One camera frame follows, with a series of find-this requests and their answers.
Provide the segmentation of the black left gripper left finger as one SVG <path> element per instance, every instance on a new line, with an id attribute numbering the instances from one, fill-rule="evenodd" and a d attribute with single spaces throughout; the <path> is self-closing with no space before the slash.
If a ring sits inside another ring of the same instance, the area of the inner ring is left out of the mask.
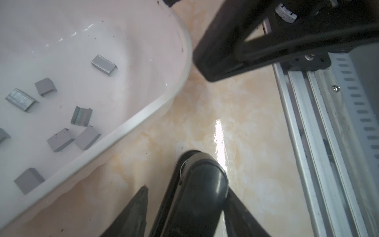
<path id="1" fill-rule="evenodd" d="M 148 191 L 140 188 L 101 237 L 143 237 L 146 229 Z"/>

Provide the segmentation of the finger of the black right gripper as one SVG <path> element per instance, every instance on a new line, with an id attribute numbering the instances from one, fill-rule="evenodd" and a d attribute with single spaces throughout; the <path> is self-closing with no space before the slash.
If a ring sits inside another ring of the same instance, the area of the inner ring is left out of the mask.
<path id="1" fill-rule="evenodd" d="M 279 6 L 296 15 L 261 37 L 251 33 Z M 353 49 L 379 40 L 378 1 L 225 1 L 193 53 L 193 62 L 216 82 L 306 55 Z"/>

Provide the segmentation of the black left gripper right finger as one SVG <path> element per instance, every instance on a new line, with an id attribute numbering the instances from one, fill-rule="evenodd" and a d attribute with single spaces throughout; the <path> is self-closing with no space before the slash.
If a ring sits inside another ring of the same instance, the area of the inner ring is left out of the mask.
<path id="1" fill-rule="evenodd" d="M 270 237 L 231 188 L 223 211 L 228 237 Z"/>

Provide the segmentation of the grey staple strip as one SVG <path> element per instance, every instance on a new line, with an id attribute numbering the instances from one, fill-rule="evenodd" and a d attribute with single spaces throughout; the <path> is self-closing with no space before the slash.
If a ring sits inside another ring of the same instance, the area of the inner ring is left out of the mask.
<path id="1" fill-rule="evenodd" d="M 71 119 L 71 124 L 87 127 L 89 125 L 92 111 L 91 108 L 85 109 L 76 106 Z"/>
<path id="2" fill-rule="evenodd" d="M 38 103 L 36 99 L 28 95 L 27 93 L 15 88 L 13 91 L 11 91 L 6 97 L 5 100 L 8 101 L 13 106 L 17 107 L 18 109 L 29 112 L 29 110 L 32 108 L 33 105 Z"/>
<path id="3" fill-rule="evenodd" d="M 99 138 L 98 133 L 93 126 L 89 125 L 76 139 L 75 144 L 82 150 L 88 150 Z"/>
<path id="4" fill-rule="evenodd" d="M 42 79 L 35 83 L 38 94 L 44 97 L 47 93 L 52 91 L 57 92 L 54 82 L 50 78 Z"/>
<path id="5" fill-rule="evenodd" d="M 111 76 L 112 72 L 118 68 L 116 64 L 104 58 L 100 54 L 96 55 L 92 59 L 91 64 L 108 76 Z"/>
<path id="6" fill-rule="evenodd" d="M 35 168 L 29 168 L 19 175 L 14 183 L 24 195 L 27 195 L 44 181 L 45 179 Z"/>
<path id="7" fill-rule="evenodd" d="M 70 145 L 75 139 L 70 134 L 67 128 L 63 128 L 49 139 L 47 139 L 47 143 L 52 149 L 53 152 L 60 152 L 68 145 Z"/>

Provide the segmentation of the white plastic tray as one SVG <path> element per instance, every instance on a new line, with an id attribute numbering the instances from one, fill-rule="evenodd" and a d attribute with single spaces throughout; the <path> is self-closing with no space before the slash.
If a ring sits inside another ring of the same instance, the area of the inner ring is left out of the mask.
<path id="1" fill-rule="evenodd" d="M 117 65 L 111 76 L 91 61 Z M 99 156 L 165 114 L 189 76 L 189 32 L 164 1 L 1 1 L 1 229 L 20 225 L 99 166 Z M 44 97 L 35 83 L 50 78 Z M 24 112 L 5 100 L 15 88 L 38 101 Z M 91 108 L 101 134 L 88 149 L 47 143 Z M 35 168 L 45 181 L 24 195 L 14 180 Z"/>

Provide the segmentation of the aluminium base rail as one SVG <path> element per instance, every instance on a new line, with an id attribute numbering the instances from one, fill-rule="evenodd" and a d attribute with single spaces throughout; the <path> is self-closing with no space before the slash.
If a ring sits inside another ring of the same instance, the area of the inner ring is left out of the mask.
<path id="1" fill-rule="evenodd" d="M 325 70 L 273 65 L 313 232 L 379 234 L 379 124 L 350 56 Z"/>

